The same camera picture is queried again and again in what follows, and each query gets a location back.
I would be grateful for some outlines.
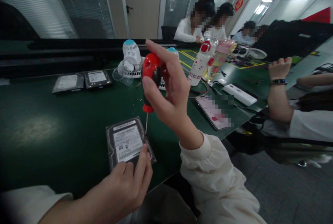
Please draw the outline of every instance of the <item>black monitor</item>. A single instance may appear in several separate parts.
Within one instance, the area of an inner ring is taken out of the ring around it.
[[[306,57],[331,36],[333,24],[275,20],[253,48],[265,51],[264,60],[270,62],[294,55]]]

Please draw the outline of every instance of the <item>wristwatch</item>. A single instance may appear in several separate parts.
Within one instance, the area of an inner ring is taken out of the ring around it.
[[[272,82],[270,83],[270,85],[286,85],[286,81],[285,79],[275,79],[275,80],[272,80]]]

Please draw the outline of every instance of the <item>white power bank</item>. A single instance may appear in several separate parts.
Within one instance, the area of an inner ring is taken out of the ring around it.
[[[228,94],[233,95],[238,101],[245,104],[246,106],[250,106],[257,101],[257,99],[255,99],[253,96],[232,84],[224,86],[223,90]]]

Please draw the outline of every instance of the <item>door handle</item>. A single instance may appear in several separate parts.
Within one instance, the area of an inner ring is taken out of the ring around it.
[[[128,5],[126,5],[126,11],[127,11],[127,13],[129,13],[129,9],[133,9],[133,8],[129,7]]]

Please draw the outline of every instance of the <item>red screwdriver handle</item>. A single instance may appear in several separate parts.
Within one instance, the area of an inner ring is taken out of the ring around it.
[[[161,61],[154,53],[150,53],[143,61],[141,77],[149,76],[159,87],[162,79]],[[143,111],[146,113],[154,112],[153,107],[148,102],[147,98],[143,95]]]

